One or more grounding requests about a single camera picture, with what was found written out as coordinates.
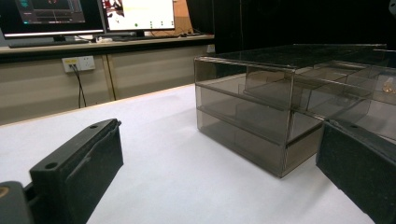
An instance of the cable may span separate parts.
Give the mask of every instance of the cable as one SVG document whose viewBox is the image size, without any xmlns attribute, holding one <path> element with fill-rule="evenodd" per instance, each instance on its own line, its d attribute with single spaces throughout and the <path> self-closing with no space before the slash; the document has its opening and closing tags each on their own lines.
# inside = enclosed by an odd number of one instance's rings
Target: cable
<svg viewBox="0 0 396 224">
<path fill-rule="evenodd" d="M 95 40 L 95 38 L 89 39 L 89 38 L 82 37 L 82 36 L 80 36 L 80 35 L 76 35 L 76 37 L 77 37 L 78 39 L 80 39 L 80 40 L 88 40 L 88 41 L 93 41 L 93 40 Z"/>
<path fill-rule="evenodd" d="M 82 89 L 82 85 L 81 85 L 81 79 L 79 78 L 79 72 L 77 69 L 77 66 L 75 64 L 69 64 L 69 66 L 73 69 L 73 71 L 75 72 L 75 75 L 78 79 L 78 108 L 81 108 L 81 95 L 82 95 L 82 99 L 84 100 L 84 106 L 87 107 L 87 102 L 85 101 L 85 94 L 84 94 L 84 90 Z"/>
</svg>

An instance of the keyboard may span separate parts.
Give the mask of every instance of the keyboard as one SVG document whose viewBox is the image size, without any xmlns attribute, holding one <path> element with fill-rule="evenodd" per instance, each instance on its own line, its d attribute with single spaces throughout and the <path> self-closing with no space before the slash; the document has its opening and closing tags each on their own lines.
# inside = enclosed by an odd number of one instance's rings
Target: keyboard
<svg viewBox="0 0 396 224">
<path fill-rule="evenodd" d="M 107 36 L 113 41 L 136 41 L 136 40 L 152 40 L 152 39 L 167 39 L 167 38 L 178 38 L 178 35 L 146 35 L 146 36 Z"/>
<path fill-rule="evenodd" d="M 76 45 L 76 44 L 88 44 L 88 40 L 67 40 L 67 41 L 48 41 L 48 42 L 35 42 L 35 43 L 14 43 L 8 44 L 11 49 L 20 48 L 34 48 L 34 47 L 48 47 L 48 46 L 61 46 L 61 45 Z"/>
</svg>

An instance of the screw hole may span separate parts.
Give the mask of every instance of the screw hole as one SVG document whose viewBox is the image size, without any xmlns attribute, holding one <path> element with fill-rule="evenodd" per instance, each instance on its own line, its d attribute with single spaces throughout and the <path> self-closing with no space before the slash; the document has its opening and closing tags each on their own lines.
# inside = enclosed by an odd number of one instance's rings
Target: screw hole
<svg viewBox="0 0 396 224">
<path fill-rule="evenodd" d="M 52 163 L 50 163 L 50 164 L 47 164 L 47 165 L 45 166 L 45 168 L 46 168 L 46 169 L 52 169 L 52 168 L 55 168 L 57 165 L 58 165 L 58 163 L 52 162 Z"/>
</svg>

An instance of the white table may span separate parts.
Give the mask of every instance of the white table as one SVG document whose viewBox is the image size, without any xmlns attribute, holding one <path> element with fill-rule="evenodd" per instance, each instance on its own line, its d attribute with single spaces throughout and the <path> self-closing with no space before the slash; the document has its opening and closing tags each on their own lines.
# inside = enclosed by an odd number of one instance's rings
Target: white table
<svg viewBox="0 0 396 224">
<path fill-rule="evenodd" d="M 0 126 L 0 182 L 27 185 L 51 151 L 113 118 L 124 165 L 89 223 L 373 223 L 315 156 L 279 179 L 200 133 L 193 85 Z"/>
</svg>

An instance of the black object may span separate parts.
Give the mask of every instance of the black object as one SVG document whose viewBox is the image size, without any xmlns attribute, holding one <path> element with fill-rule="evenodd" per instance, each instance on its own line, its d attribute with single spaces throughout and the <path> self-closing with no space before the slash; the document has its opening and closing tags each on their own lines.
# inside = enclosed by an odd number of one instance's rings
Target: black object
<svg viewBox="0 0 396 224">
<path fill-rule="evenodd" d="M 32 183 L 0 184 L 0 223 L 86 223 L 123 165 L 120 122 L 91 125 L 35 165 Z"/>
<path fill-rule="evenodd" d="M 76 44 L 89 44 L 88 40 L 67 40 L 67 41 L 50 41 L 50 42 L 20 42 L 8 44 L 11 49 L 21 48 L 37 48 L 37 47 L 49 47 L 49 46 L 61 46 L 61 45 L 76 45 Z"/>
<path fill-rule="evenodd" d="M 212 0 L 186 0 L 193 33 L 214 34 Z"/>
<path fill-rule="evenodd" d="M 104 32 L 97 0 L 0 1 L 0 26 L 5 39 L 95 35 Z"/>
<path fill-rule="evenodd" d="M 289 44 L 387 44 L 396 49 L 389 0 L 212 1 L 216 53 Z"/>
<path fill-rule="evenodd" d="M 317 166 L 375 223 L 396 223 L 396 146 L 354 124 L 329 120 Z"/>
<path fill-rule="evenodd" d="M 156 40 L 156 39 L 170 39 L 170 38 L 178 38 L 178 35 L 144 35 L 144 36 L 132 36 L 132 35 L 124 35 L 124 36 L 110 36 L 113 41 L 117 42 L 127 42 L 127 41 L 138 41 L 138 40 Z"/>
</svg>

